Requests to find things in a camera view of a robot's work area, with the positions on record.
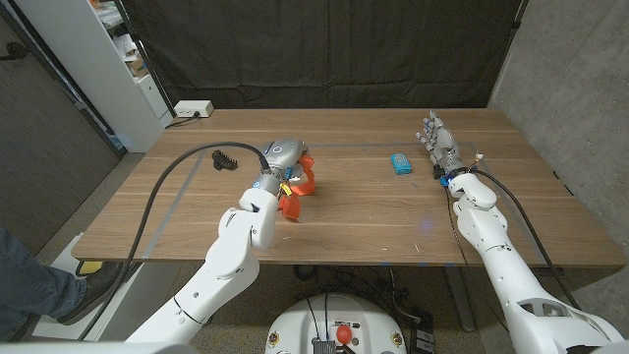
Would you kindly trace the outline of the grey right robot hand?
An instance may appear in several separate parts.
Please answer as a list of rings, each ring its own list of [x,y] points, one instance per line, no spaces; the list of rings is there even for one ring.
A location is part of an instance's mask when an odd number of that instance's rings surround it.
[[[424,129],[416,137],[429,153],[435,180],[454,178],[467,169],[451,131],[433,110],[424,119]]]

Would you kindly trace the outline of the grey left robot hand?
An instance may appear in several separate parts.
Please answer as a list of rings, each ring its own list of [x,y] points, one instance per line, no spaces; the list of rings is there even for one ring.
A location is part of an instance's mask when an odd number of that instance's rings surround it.
[[[280,184],[287,181],[298,181],[306,167],[300,158],[307,155],[309,147],[300,140],[287,139],[267,144],[262,154],[268,162],[270,171],[261,172],[253,183],[254,189],[263,189],[277,195]]]

